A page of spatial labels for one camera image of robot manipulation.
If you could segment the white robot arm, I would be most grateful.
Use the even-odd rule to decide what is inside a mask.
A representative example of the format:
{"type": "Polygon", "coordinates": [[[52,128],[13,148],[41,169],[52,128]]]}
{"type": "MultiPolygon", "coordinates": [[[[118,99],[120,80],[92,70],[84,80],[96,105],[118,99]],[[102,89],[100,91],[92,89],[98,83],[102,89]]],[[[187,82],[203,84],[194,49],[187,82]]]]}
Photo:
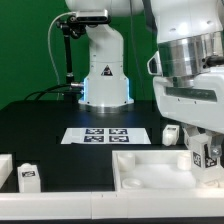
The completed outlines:
{"type": "Polygon", "coordinates": [[[160,113],[191,132],[205,129],[209,156],[222,155],[224,0],[134,0],[127,9],[113,0],[65,2],[76,13],[144,11],[148,30],[156,35],[153,87],[160,113]]]}

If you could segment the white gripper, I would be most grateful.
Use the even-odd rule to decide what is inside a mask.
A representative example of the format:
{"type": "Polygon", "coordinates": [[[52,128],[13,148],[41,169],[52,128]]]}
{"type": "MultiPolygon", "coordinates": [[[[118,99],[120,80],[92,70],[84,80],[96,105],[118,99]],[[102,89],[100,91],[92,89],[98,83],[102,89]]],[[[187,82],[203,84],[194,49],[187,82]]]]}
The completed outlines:
{"type": "Polygon", "coordinates": [[[194,79],[194,87],[214,91],[216,101],[168,95],[166,88],[170,87],[170,82],[160,76],[153,79],[153,87],[161,115],[182,122],[185,144],[191,137],[199,135],[197,127],[222,133],[212,137],[210,146],[211,158],[219,158],[224,140],[224,74],[204,73],[194,79]]]}

